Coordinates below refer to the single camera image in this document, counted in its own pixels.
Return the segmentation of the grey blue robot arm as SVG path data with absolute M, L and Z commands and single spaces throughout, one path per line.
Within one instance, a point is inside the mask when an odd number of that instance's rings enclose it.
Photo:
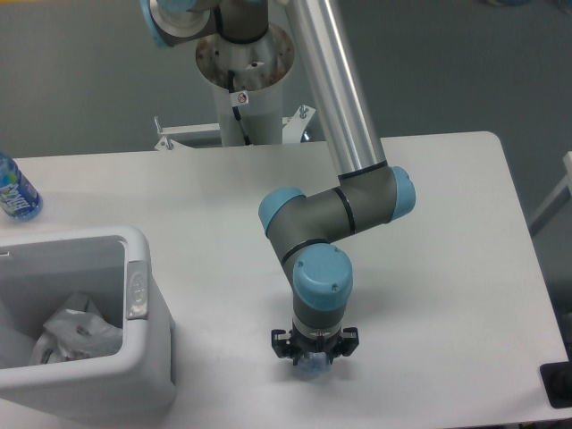
M 295 62 L 304 64 L 339 183 L 312 196 L 277 189 L 258 208 L 292 290 L 292 327 L 274 330 L 271 343 L 294 365 L 351 355 L 358 330 L 342 319 L 353 268 L 336 243 L 407 215 L 416 192 L 408 174 L 387 163 L 338 4 L 284 2 L 289 30 L 271 23 L 265 1 L 144 1 L 140 7 L 159 46 L 197 42 L 197 67 L 214 91 L 226 147 L 283 142 L 281 84 Z

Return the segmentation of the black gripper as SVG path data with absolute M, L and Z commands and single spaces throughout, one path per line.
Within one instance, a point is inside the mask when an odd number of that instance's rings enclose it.
M 342 328 L 333 336 L 318 340 L 308 338 L 302 333 L 291 329 L 289 331 L 271 330 L 271 347 L 278 358 L 288 358 L 293 365 L 307 353 L 324 352 L 332 363 L 339 357 L 349 357 L 359 346 L 357 327 Z

